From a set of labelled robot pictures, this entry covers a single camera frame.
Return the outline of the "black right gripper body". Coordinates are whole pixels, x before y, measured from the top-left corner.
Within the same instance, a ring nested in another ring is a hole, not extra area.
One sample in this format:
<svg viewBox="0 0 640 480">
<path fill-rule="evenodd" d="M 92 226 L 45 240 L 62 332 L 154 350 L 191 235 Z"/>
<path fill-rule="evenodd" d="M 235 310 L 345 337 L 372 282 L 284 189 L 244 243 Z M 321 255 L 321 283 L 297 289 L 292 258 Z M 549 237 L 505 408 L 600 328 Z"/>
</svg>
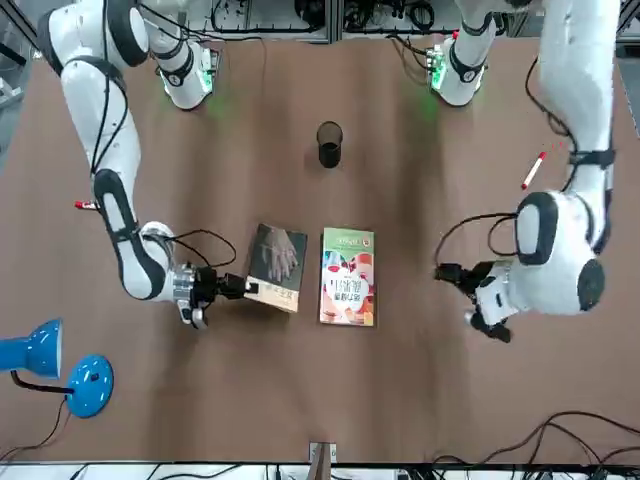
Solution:
<svg viewBox="0 0 640 480">
<path fill-rule="evenodd" d="M 194 271 L 193 304 L 205 305 L 215 301 L 219 292 L 217 271 L 212 267 L 197 267 Z"/>
</svg>

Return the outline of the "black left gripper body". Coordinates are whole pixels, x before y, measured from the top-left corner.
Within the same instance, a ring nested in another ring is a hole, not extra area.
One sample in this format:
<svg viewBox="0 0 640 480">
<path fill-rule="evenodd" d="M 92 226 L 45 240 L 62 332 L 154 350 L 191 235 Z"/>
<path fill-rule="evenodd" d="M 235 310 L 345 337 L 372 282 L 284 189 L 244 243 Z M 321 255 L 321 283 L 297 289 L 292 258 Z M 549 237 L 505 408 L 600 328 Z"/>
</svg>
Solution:
<svg viewBox="0 0 640 480">
<path fill-rule="evenodd" d="M 477 297 L 476 290 L 489 283 L 495 261 L 481 261 L 471 269 L 464 269 L 462 272 L 462 292 L 472 300 Z"/>
</svg>

